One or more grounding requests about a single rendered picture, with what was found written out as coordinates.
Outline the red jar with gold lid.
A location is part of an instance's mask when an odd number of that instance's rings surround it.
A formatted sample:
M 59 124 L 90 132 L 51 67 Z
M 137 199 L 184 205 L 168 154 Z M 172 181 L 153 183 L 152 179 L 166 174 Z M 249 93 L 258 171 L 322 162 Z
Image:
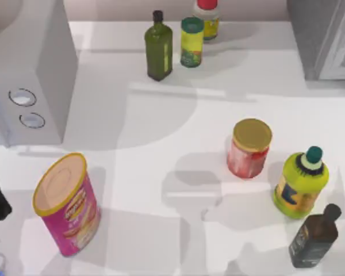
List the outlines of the red jar with gold lid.
M 262 120 L 245 118 L 237 122 L 227 155 L 230 172 L 244 179 L 259 175 L 264 168 L 272 138 L 270 127 Z

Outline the dark green glass bottle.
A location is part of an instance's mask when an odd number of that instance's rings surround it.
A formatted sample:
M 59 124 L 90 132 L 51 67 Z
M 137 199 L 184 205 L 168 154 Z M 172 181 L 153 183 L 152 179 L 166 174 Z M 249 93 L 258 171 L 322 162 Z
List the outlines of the dark green glass bottle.
M 147 75 L 162 81 L 173 70 L 173 30 L 163 23 L 163 12 L 154 10 L 153 26 L 144 34 Z

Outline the yellow green can teal lid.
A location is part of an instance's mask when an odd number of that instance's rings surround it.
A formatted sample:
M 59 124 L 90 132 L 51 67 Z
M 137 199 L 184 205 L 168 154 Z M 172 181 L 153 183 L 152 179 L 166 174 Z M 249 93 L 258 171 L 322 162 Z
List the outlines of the yellow green can teal lid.
M 197 17 L 186 17 L 181 21 L 181 65 L 198 67 L 202 61 L 204 22 Z

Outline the clear bottle with red cap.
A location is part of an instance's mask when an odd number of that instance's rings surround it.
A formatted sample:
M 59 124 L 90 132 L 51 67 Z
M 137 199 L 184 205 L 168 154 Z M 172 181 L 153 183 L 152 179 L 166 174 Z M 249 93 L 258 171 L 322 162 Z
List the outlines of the clear bottle with red cap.
M 193 15 L 204 22 L 204 41 L 215 39 L 220 21 L 218 0 L 195 0 Z

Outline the pink can with yellow rim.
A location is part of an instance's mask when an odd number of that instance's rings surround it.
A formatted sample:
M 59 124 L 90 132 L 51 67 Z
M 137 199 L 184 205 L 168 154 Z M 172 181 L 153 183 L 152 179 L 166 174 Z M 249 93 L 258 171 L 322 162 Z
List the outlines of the pink can with yellow rim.
M 98 230 L 101 210 L 81 153 L 63 156 L 46 171 L 32 204 L 63 256 L 79 253 Z

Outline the lime bottle with teal cap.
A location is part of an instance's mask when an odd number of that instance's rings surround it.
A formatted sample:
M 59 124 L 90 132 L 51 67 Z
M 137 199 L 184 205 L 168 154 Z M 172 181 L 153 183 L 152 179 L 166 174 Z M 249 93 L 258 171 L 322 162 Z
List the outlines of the lime bottle with teal cap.
M 328 183 L 329 170 L 322 158 L 323 150 L 311 146 L 306 152 L 296 152 L 285 161 L 273 192 L 273 202 L 291 219 L 307 216 Z

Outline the small microwave knob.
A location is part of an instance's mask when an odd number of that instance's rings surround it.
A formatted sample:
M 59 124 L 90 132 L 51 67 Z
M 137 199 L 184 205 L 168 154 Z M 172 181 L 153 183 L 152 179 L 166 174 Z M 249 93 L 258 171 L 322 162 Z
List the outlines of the small microwave knob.
M 34 112 L 20 115 L 19 120 L 23 126 L 31 129 L 39 129 L 45 125 L 44 117 Z

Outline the large microwave knob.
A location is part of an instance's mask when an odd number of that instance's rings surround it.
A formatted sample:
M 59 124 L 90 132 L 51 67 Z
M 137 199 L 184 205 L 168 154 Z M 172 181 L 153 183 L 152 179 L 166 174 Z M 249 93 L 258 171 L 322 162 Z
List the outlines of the large microwave knob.
M 8 92 L 9 99 L 18 106 L 29 107 L 37 102 L 36 96 L 27 89 L 10 90 Z

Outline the pale microwave oven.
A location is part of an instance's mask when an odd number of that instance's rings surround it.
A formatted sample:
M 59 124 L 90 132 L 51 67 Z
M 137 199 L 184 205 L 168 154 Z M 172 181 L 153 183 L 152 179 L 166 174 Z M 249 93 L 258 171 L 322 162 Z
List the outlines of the pale microwave oven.
M 0 145 L 62 143 L 77 69 L 64 0 L 0 0 Z M 9 99 L 20 88 L 36 96 L 33 106 Z M 44 117 L 42 128 L 20 123 L 32 112 Z

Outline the dark brown glass bottle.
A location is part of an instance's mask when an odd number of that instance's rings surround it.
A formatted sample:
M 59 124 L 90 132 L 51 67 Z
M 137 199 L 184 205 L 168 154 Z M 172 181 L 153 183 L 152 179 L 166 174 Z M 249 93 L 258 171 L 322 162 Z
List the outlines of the dark brown glass bottle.
M 342 211 L 328 204 L 322 214 L 309 215 L 289 246 L 295 268 L 313 268 L 319 264 L 339 236 L 336 220 Z

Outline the grey cabinet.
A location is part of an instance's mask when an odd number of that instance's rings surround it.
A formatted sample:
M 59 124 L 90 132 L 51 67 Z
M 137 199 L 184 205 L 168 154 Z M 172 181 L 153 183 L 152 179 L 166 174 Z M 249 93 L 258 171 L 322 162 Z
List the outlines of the grey cabinet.
M 345 81 L 345 0 L 287 0 L 306 80 Z

